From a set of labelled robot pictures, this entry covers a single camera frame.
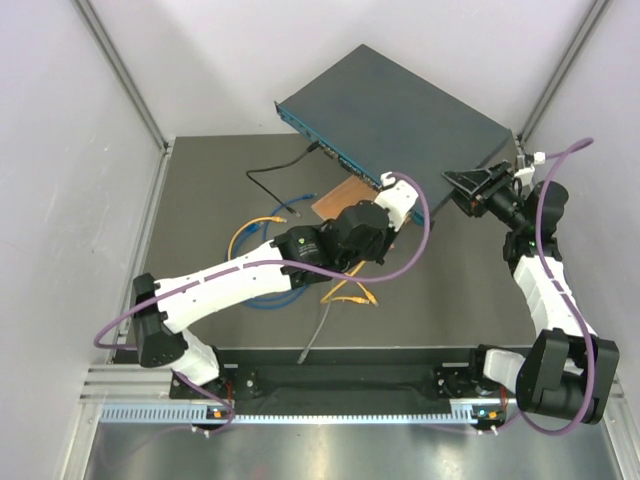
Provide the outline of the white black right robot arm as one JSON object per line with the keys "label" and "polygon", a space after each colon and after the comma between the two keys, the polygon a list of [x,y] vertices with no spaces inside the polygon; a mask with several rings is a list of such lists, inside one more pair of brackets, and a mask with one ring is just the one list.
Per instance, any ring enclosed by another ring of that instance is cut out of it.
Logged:
{"label": "white black right robot arm", "polygon": [[577,308],[566,283],[555,237],[569,193],[555,181],[528,195],[508,162],[489,168],[447,171],[455,204],[469,217],[487,213],[509,227],[503,258],[520,288],[536,340],[528,354],[481,345],[466,380],[476,394],[499,387],[514,394],[524,413],[584,424],[604,414],[620,358],[615,342],[598,337]]}

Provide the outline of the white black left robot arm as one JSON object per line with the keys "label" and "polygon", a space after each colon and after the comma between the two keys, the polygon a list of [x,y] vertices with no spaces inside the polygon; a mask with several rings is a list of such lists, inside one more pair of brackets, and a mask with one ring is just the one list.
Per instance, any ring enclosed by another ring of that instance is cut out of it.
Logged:
{"label": "white black left robot arm", "polygon": [[138,363],[167,366],[205,396],[226,387],[213,347],[189,326],[255,297],[326,282],[362,261],[383,263],[405,213],[385,200],[360,201],[319,225],[297,226],[243,256],[178,278],[145,273],[133,281],[132,327]]}

